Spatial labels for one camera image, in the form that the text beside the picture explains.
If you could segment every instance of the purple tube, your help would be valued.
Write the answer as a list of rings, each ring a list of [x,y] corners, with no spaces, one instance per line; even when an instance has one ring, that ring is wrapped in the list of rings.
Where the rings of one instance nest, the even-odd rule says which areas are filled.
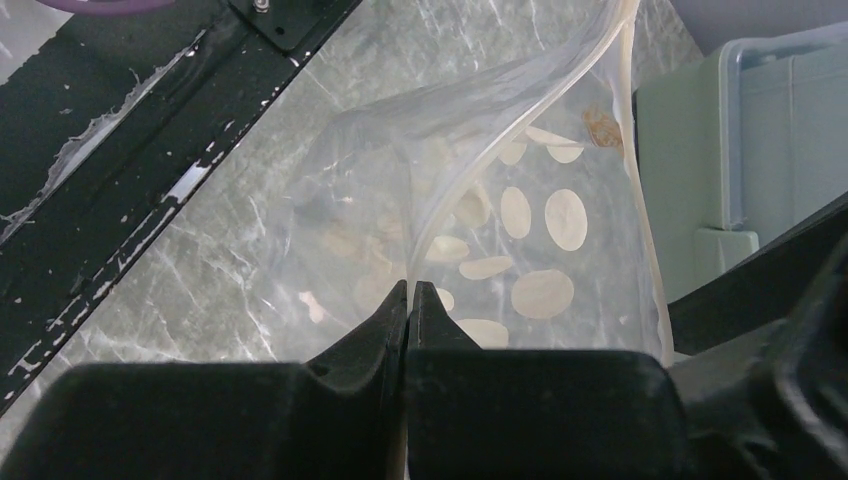
[[[37,0],[48,7],[79,15],[132,15],[155,10],[174,3],[175,0]]]

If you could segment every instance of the gray marble tabletop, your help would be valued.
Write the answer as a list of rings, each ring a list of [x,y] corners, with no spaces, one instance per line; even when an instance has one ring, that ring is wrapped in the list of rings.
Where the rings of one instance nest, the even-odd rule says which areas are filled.
[[[44,389],[86,362],[283,361],[282,329],[247,312],[265,219],[329,119],[563,43],[586,0],[366,0],[9,411],[0,459]],[[698,59],[668,0],[643,0],[634,85]],[[317,353],[328,345],[313,345]]]

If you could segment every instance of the screw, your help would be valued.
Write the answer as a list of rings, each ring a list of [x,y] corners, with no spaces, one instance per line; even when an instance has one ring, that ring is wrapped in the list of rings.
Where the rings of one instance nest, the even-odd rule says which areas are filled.
[[[271,9],[271,0],[253,0],[253,8],[259,13],[268,13]]]

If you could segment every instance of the transparent plastic bag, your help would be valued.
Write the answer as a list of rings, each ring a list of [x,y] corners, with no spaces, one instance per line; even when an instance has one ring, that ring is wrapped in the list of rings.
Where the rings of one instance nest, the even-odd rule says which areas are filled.
[[[334,119],[268,222],[254,308],[285,357],[328,347],[407,279],[435,283],[484,347],[669,363],[633,145],[637,6],[604,2],[559,48]]]

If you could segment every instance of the brown stain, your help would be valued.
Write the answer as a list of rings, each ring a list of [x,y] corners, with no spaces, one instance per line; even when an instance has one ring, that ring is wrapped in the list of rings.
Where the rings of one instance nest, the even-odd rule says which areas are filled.
[[[614,147],[624,157],[624,142],[621,140],[621,129],[615,118],[601,111],[597,104],[583,112],[583,123],[589,130],[592,143],[599,147]]]

